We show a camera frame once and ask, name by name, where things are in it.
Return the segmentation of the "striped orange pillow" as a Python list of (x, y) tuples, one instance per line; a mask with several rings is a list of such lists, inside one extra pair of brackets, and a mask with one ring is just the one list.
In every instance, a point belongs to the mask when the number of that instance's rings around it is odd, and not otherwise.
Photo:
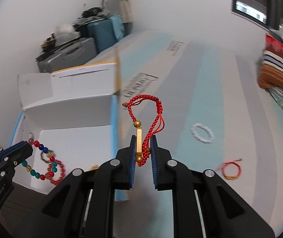
[(273, 87), (283, 89), (283, 43), (270, 34), (266, 34), (258, 85), (263, 89)]

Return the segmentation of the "grey suitcase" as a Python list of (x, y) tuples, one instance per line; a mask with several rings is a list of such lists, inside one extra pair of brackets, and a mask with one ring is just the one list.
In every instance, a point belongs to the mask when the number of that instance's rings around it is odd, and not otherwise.
[(43, 52), (36, 58), (41, 73), (81, 66), (97, 55), (93, 38), (79, 38)]

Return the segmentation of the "beige curtain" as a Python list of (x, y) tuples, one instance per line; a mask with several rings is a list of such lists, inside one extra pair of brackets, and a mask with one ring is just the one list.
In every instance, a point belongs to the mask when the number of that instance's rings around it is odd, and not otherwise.
[(130, 0), (118, 0), (123, 23), (132, 23), (133, 14)]

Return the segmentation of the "striped bed sheet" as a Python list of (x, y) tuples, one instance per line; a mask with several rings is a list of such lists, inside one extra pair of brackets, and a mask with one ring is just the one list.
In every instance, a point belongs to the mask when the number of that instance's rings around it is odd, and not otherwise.
[(149, 94), (163, 104), (158, 144), (196, 171), (242, 158), (241, 176), (224, 180), (281, 235), (283, 110), (259, 88), (258, 66), (217, 47), (152, 31), (127, 36), (118, 50), (121, 102)]

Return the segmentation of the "teal suitcase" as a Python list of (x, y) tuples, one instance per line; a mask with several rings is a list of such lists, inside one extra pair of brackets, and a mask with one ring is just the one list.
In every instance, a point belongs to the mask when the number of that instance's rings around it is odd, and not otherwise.
[(93, 38), (97, 53), (108, 49), (124, 38), (124, 25), (120, 15), (110, 17), (78, 18), (73, 24), (83, 38)]

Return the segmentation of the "blue sky printed box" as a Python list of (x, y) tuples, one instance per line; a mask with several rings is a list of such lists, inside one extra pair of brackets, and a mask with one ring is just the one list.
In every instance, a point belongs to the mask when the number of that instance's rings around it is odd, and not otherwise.
[(22, 111), (10, 145), (34, 139), (54, 151), (66, 173), (89, 170), (118, 151), (116, 61), (17, 77)]

